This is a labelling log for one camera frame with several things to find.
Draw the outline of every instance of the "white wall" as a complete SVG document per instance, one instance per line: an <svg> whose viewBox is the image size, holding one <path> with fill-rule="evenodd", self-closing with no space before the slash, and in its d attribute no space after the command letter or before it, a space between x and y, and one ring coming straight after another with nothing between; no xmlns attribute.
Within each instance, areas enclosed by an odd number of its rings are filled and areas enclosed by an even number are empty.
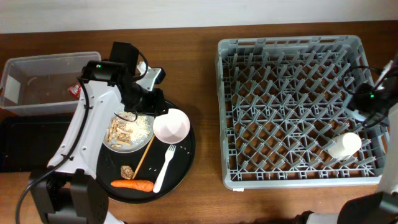
<svg viewBox="0 0 398 224"><path fill-rule="evenodd" d="M398 0L0 0L0 33L398 19Z"/></svg>

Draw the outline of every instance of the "fork handle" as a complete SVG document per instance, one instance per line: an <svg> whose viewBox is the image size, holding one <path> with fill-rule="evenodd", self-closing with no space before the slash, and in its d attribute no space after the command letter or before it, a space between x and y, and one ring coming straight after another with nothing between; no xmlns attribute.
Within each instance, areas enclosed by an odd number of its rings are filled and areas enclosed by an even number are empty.
<svg viewBox="0 0 398 224"><path fill-rule="evenodd" d="M169 165L169 160L166 160L163 164L162 170L160 171L159 175L157 176L155 185L154 185L154 192L157 193L160 191L162 187L164 175L166 174L167 166Z"/></svg>

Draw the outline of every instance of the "plastic crate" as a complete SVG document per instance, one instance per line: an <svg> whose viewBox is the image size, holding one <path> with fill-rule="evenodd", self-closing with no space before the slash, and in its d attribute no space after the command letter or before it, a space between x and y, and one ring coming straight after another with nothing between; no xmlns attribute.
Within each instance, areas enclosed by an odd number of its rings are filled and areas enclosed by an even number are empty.
<svg viewBox="0 0 398 224"><path fill-rule="evenodd" d="M353 35L221 40L216 79L224 185L378 184L388 130L364 131L345 111L351 96L339 86L345 71L357 65L368 63ZM373 84L370 72L360 69L345 82L351 90ZM332 137L347 131L359 134L363 145L338 161L326 150Z"/></svg>
<svg viewBox="0 0 398 224"><path fill-rule="evenodd" d="M0 108L20 116L73 113L78 101L68 88L98 52L12 58L1 78Z"/></svg>

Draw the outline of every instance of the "white label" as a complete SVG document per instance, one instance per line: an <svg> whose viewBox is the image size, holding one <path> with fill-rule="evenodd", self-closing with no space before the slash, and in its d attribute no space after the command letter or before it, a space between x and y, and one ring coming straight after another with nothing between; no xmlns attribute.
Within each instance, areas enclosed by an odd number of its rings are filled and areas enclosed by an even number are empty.
<svg viewBox="0 0 398 224"><path fill-rule="evenodd" d="M11 76L8 76L4 96L14 103L18 104L20 88L21 84L19 83L19 81L17 81L15 78L12 78Z"/></svg>
<svg viewBox="0 0 398 224"><path fill-rule="evenodd" d="M237 191L237 192L243 192L244 188L240 187L240 188L234 188L233 191Z"/></svg>

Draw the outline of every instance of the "orange carrot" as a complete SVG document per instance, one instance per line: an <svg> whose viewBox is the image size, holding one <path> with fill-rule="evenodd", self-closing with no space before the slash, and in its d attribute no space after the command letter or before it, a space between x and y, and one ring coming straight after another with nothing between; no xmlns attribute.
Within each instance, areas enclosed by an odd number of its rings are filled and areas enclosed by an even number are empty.
<svg viewBox="0 0 398 224"><path fill-rule="evenodd" d="M111 182L113 187L125 187L130 189L151 192L154 189L154 183L149 180L115 180Z"/></svg>

